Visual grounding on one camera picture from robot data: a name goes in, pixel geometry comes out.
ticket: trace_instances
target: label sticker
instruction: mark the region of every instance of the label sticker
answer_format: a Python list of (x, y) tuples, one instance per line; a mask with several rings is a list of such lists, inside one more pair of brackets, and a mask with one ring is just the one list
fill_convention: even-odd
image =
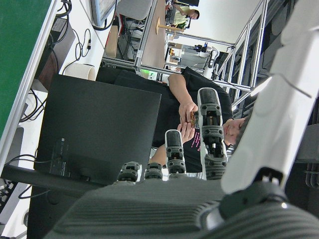
[(66, 19), (58, 18), (55, 21), (54, 25), (52, 26), (52, 30), (53, 31), (59, 31), (59, 32), (62, 31), (65, 23), (66, 23)]

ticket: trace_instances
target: small object in hand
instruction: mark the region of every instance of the small object in hand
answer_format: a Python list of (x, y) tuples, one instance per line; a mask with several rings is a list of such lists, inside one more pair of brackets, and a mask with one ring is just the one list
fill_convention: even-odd
[(198, 125), (198, 111), (192, 111), (190, 113), (190, 124), (192, 128), (199, 129)]

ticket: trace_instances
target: green surface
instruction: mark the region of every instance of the green surface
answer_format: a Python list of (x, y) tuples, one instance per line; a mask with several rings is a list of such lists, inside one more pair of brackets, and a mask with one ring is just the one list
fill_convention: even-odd
[(2, 135), (51, 0), (0, 0)]

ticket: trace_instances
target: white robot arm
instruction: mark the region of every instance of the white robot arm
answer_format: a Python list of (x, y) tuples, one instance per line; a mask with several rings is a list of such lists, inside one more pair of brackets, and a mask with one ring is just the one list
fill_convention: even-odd
[(319, 1), (299, 0), (222, 188), (233, 193), (256, 180), (285, 186), (319, 90)]

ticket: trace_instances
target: paper roll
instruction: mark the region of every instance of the paper roll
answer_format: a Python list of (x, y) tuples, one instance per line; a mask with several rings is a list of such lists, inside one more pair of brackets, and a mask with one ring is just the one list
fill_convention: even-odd
[(65, 69), (66, 76), (73, 76), (90, 81), (95, 81), (95, 69), (94, 66), (73, 63)]

